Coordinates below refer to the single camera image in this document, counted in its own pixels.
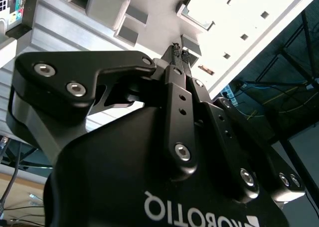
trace gray block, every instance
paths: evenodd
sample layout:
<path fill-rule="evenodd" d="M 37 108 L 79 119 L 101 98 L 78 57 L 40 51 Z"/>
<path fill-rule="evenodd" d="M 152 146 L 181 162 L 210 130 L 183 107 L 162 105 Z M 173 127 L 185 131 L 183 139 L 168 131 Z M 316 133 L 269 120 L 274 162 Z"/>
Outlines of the gray block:
<path fill-rule="evenodd" d="M 138 36 L 139 34 L 137 32 L 134 32 L 126 26 L 122 26 L 121 30 L 116 35 L 117 38 L 121 39 L 122 41 L 126 42 L 131 46 L 135 46 L 138 40 Z"/>
<path fill-rule="evenodd" d="M 131 0 L 88 0 L 85 12 L 99 23 L 117 30 Z"/>
<path fill-rule="evenodd" d="M 180 37 L 181 46 L 183 49 L 188 49 L 189 53 L 193 54 L 196 57 L 201 57 L 200 47 L 197 43 L 193 42 L 190 38 L 185 35 Z"/>
<path fill-rule="evenodd" d="M 126 15 L 128 18 L 131 18 L 139 23 L 141 23 L 143 26 L 146 26 L 146 23 L 148 21 L 148 17 L 149 15 L 137 10 L 135 7 L 133 6 L 129 6 L 127 11 L 126 11 Z"/>

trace black metal beam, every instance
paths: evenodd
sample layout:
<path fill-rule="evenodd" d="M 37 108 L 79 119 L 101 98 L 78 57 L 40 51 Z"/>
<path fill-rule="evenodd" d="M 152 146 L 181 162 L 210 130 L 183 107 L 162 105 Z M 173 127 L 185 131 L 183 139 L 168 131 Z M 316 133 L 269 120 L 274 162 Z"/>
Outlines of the black metal beam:
<path fill-rule="evenodd" d="M 260 81 L 267 74 L 267 72 L 273 67 L 273 65 L 276 63 L 277 60 L 278 60 L 278 57 L 274 56 L 273 59 L 271 59 L 271 61 L 267 64 L 265 69 L 256 78 L 256 81 Z"/>
<path fill-rule="evenodd" d="M 306 37 L 307 50 L 308 50 L 308 56 L 309 56 L 311 72 L 313 74 L 313 77 L 317 78 L 318 76 L 317 76 L 317 70 L 316 70 L 316 62 L 315 62 L 315 58 L 314 58 L 313 48 L 311 46 L 309 27 L 308 27 L 307 16 L 306 16 L 306 11 L 305 10 L 302 11 L 301 17 L 302 17 L 303 25 L 304 25 L 304 31 L 305 31 L 305 37 Z"/>
<path fill-rule="evenodd" d="M 283 82 L 257 82 L 257 81 L 243 81 L 247 84 L 262 85 L 262 86 L 304 86 L 302 83 L 283 83 Z"/>
<path fill-rule="evenodd" d="M 281 145 L 283 146 L 289 159 L 296 168 L 299 176 L 303 180 L 305 187 L 307 188 L 312 199 L 314 200 L 314 203 L 316 204 L 317 208 L 319 208 L 319 188 L 313 180 L 313 178 L 311 177 L 308 170 L 306 169 L 305 165 L 303 164 L 302 160 L 300 159 L 299 155 L 295 151 L 290 141 L 288 141 L 287 138 L 283 135 L 283 131 L 277 121 L 277 117 L 277 114 L 269 112 L 266 113 L 266 118 L 270 126 L 273 128 L 275 134 L 278 136 Z"/>
<path fill-rule="evenodd" d="M 36 152 L 38 149 L 37 148 L 32 148 L 31 150 L 25 152 L 23 155 L 20 157 L 20 162 L 22 162 L 25 158 Z"/>
<path fill-rule="evenodd" d="M 293 43 L 293 41 L 299 36 L 299 34 L 304 30 L 304 25 L 301 24 L 296 31 L 291 35 L 291 37 L 286 41 L 284 47 L 287 48 Z"/>
<path fill-rule="evenodd" d="M 288 53 L 286 53 L 284 50 L 281 52 L 281 55 L 293 66 L 297 72 L 301 76 L 304 77 L 309 83 L 311 83 L 314 88 L 319 92 L 319 84 L 311 77 L 300 65 L 297 63 Z"/>

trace white panel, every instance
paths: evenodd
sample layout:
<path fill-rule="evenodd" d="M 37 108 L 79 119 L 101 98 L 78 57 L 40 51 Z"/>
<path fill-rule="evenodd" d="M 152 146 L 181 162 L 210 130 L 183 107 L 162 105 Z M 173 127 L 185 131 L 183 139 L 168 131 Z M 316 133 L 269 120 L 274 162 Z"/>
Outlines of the white panel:
<path fill-rule="evenodd" d="M 100 124 L 100 125 L 105 125 L 105 124 L 110 123 L 111 121 L 115 120 L 114 117 L 109 116 L 103 112 L 99 112 L 99 113 L 90 115 L 87 119 L 91 120 L 97 124 Z"/>
<path fill-rule="evenodd" d="M 16 45 L 17 41 L 14 38 L 0 43 L 0 68 L 15 57 Z"/>
<path fill-rule="evenodd" d="M 131 113 L 131 110 L 127 108 L 112 108 L 104 111 L 104 113 L 107 113 L 108 115 L 113 116 L 114 118 L 120 118 L 122 116 L 125 116 L 126 114 Z"/>
<path fill-rule="evenodd" d="M 131 111 L 135 111 L 137 109 L 142 108 L 143 106 L 144 106 L 144 102 L 135 101 L 132 106 L 128 107 L 128 109 Z"/>
<path fill-rule="evenodd" d="M 93 121 L 90 121 L 90 120 L 86 120 L 86 124 L 85 124 L 85 127 L 86 127 L 86 130 L 87 131 L 93 131 L 97 128 L 99 128 L 101 125 L 98 124 L 98 123 L 95 123 Z"/>
<path fill-rule="evenodd" d="M 234 79 L 302 10 L 313 0 L 285 0 L 287 6 L 277 14 L 271 25 L 255 40 L 235 62 L 226 68 L 217 81 L 210 82 L 210 97 L 213 98 Z"/>
<path fill-rule="evenodd" d="M 6 65 L 3 66 L 3 69 L 6 69 L 9 72 L 13 72 L 14 68 L 14 59 L 12 59 L 10 62 L 8 62 Z"/>

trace mounting hole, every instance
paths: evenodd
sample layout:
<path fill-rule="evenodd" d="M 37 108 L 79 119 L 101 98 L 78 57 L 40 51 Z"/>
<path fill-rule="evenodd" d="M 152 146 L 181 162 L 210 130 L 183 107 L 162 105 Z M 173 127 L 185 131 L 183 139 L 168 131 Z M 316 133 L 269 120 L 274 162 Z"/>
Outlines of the mounting hole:
<path fill-rule="evenodd" d="M 225 131 L 225 134 L 226 134 L 226 136 L 227 136 L 227 137 L 229 137 L 229 138 L 233 138 L 233 137 L 231 136 L 231 134 L 230 134 L 228 131 Z"/>
<path fill-rule="evenodd" d="M 182 99 L 183 101 L 186 101 L 186 98 L 183 95 L 179 95 L 180 99 Z"/>
<path fill-rule="evenodd" d="M 246 35 L 246 34 L 243 34 L 243 35 L 241 35 L 241 37 L 240 37 L 241 39 L 243 39 L 244 41 L 246 41 L 247 40 L 247 38 L 248 38 L 248 36 Z"/>
<path fill-rule="evenodd" d="M 181 75 L 181 71 L 176 67 L 174 67 L 174 72 L 176 72 L 178 75 Z"/>
<path fill-rule="evenodd" d="M 142 57 L 142 61 L 147 65 L 151 65 L 152 63 L 147 57 Z"/>
<path fill-rule="evenodd" d="M 269 13 L 267 13 L 266 11 L 264 11 L 261 15 L 260 15 L 263 19 L 266 19 L 269 16 Z"/>
<path fill-rule="evenodd" d="M 184 109 L 179 108 L 179 112 L 180 112 L 182 115 L 186 116 L 186 111 L 185 111 Z"/>

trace black cable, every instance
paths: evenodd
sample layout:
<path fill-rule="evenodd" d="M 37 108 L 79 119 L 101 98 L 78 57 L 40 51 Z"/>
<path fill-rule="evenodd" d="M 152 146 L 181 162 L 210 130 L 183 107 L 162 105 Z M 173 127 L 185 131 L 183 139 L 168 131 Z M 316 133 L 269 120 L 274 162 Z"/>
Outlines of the black cable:
<path fill-rule="evenodd" d="M 27 222 L 27 223 L 31 223 L 31 224 L 38 225 L 38 226 L 45 226 L 45 225 L 38 224 L 38 223 L 33 222 L 33 221 L 27 221 L 27 220 L 18 220 L 17 223 L 20 224 L 20 221 Z"/>
<path fill-rule="evenodd" d="M 307 199 L 309 200 L 311 206 L 313 207 L 313 209 L 314 209 L 314 211 L 315 211 L 315 213 L 317 214 L 317 217 L 318 217 L 318 219 L 319 219 L 319 213 L 318 213 L 318 211 L 316 210 L 316 208 L 315 208 L 315 206 L 313 205 L 313 203 L 310 201 L 309 196 L 308 196 L 308 194 L 307 194 L 307 191 L 306 191 L 306 197 L 307 197 Z"/>
<path fill-rule="evenodd" d="M 295 94 L 297 93 L 297 91 L 299 90 L 299 88 L 300 88 L 300 87 L 298 87 L 296 90 L 294 90 L 294 92 L 293 92 L 291 95 L 292 95 L 292 96 L 295 95 Z M 284 105 L 285 103 L 287 103 L 290 99 L 291 99 L 290 96 L 287 97 L 286 100 L 284 100 L 283 103 L 281 103 L 281 106 L 280 106 L 279 110 L 281 110 L 282 107 L 283 107 L 283 105 Z"/>
<path fill-rule="evenodd" d="M 29 224 L 23 224 L 23 223 L 16 223 L 16 224 L 13 224 L 13 226 L 25 226 L 25 227 L 39 227 L 39 226 L 31 226 Z"/>
<path fill-rule="evenodd" d="M 22 146 L 22 143 L 20 143 L 19 145 L 19 149 L 18 149 L 18 152 L 17 152 L 17 156 L 15 158 L 15 167 L 14 167 L 14 173 L 12 175 L 12 178 L 4 192 L 4 194 L 2 195 L 2 198 L 0 200 L 0 205 L 4 206 L 4 203 L 5 203 L 5 200 L 12 188 L 12 185 L 13 183 L 15 182 L 15 179 L 16 179 L 16 176 L 18 175 L 18 171 L 19 171 L 19 162 L 20 162 L 20 154 L 21 154 L 21 146 Z"/>
<path fill-rule="evenodd" d="M 15 210 L 21 210 L 26 208 L 44 208 L 44 206 L 24 206 L 24 207 L 18 207 L 18 208 L 11 208 L 11 209 L 5 209 L 5 211 L 15 211 Z"/>
<path fill-rule="evenodd" d="M 234 96 L 234 97 L 232 97 L 232 98 L 228 98 L 228 100 L 231 100 L 231 99 L 234 99 L 234 98 L 236 98 L 237 96 L 240 96 L 241 94 L 243 94 L 243 93 L 245 93 L 246 91 L 248 91 L 249 89 L 251 89 L 252 87 L 249 87 L 249 88 L 247 88 L 246 90 L 243 90 L 241 93 L 239 93 L 238 95 L 236 95 L 236 96 Z"/>

